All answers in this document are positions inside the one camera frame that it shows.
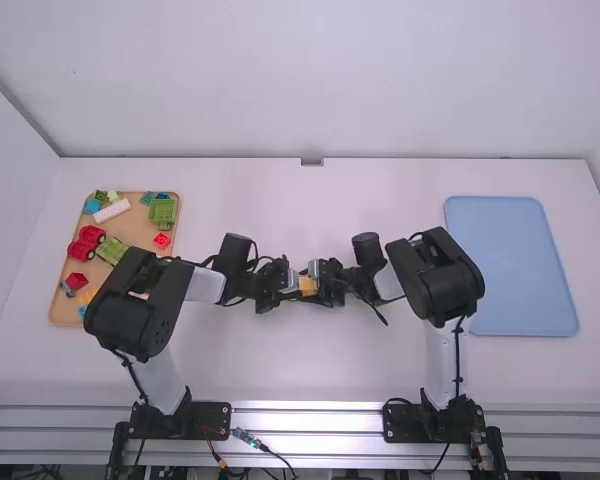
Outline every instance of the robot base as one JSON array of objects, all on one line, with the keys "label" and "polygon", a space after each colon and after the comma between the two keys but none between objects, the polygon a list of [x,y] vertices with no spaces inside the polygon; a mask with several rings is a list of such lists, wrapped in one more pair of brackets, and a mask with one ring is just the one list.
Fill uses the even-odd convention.
[{"label": "robot base", "polygon": [[187,402],[174,415],[163,415],[152,407],[135,404],[128,423],[127,438],[147,440],[209,440],[229,438],[231,404]]},{"label": "robot base", "polygon": [[480,444],[487,435],[482,407],[464,395],[437,411],[423,390],[422,404],[389,403],[382,408],[382,435],[387,443]]}]

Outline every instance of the blue plastic mat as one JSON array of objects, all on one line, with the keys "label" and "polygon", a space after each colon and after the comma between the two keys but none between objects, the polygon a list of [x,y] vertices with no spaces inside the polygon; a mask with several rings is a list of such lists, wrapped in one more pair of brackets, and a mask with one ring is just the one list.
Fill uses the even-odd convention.
[{"label": "blue plastic mat", "polygon": [[578,316],[542,204],[528,197],[450,197],[447,228],[482,271],[477,335],[573,336]]}]

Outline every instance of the white lego brick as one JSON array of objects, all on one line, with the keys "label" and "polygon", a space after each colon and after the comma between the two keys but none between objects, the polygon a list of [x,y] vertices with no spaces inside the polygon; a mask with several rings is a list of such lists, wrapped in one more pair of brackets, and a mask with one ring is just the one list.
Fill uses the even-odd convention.
[{"label": "white lego brick", "polygon": [[103,208],[102,210],[93,214],[93,219],[97,224],[102,222],[106,222],[110,218],[116,217],[121,213],[126,212],[131,208],[131,204],[129,203],[129,199],[123,198],[119,202],[112,203],[107,208]]}]

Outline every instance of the lime green lego brick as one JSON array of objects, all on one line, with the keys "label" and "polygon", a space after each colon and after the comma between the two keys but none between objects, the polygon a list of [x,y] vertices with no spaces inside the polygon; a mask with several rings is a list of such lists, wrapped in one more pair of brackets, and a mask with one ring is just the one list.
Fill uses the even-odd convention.
[{"label": "lime green lego brick", "polygon": [[178,215],[178,204],[171,198],[158,199],[151,202],[149,221],[156,223],[173,223]]},{"label": "lime green lego brick", "polygon": [[102,190],[96,190],[96,193],[93,194],[93,198],[98,200],[101,204],[105,204],[106,202],[109,201],[107,192],[103,192]]},{"label": "lime green lego brick", "polygon": [[96,249],[96,255],[115,267],[127,250],[129,247],[116,237],[107,237]]},{"label": "lime green lego brick", "polygon": [[115,190],[107,191],[107,197],[109,198],[109,201],[111,203],[116,203],[116,202],[119,202],[120,200],[122,200],[122,197],[120,196],[120,194],[118,192],[116,192]]}]

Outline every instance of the cork board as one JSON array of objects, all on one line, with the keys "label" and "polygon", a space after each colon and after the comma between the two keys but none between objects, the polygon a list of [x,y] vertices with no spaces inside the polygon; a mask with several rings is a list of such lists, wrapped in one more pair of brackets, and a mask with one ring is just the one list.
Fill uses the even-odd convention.
[{"label": "cork board", "polygon": [[[98,225],[93,219],[93,215],[83,214],[82,207],[80,207],[80,210],[76,212],[78,223],[73,237],[67,241],[67,246],[71,241],[78,238],[78,231],[82,227],[85,225],[96,225],[107,232],[107,237],[117,237],[125,245],[144,248],[145,250],[155,252],[159,256],[171,255],[176,228],[178,226],[178,218],[180,217],[180,197],[176,193],[165,192],[176,201],[178,216],[173,224],[173,228],[170,231],[163,232],[171,237],[171,244],[165,250],[160,250],[153,243],[153,239],[160,231],[155,223],[149,221],[149,207],[140,203],[140,198],[144,192],[118,191],[118,193],[123,198],[129,200],[131,209]],[[49,307],[49,321],[58,327],[81,327],[80,306],[88,303],[90,298],[95,295],[107,276],[109,276],[111,270],[113,270],[113,266],[97,255],[92,260],[84,263],[67,256],[58,277],[58,282],[56,283],[56,290],[53,293],[51,306]],[[72,272],[84,274],[89,280],[89,284],[78,290],[75,298],[68,298],[58,285]]]}]

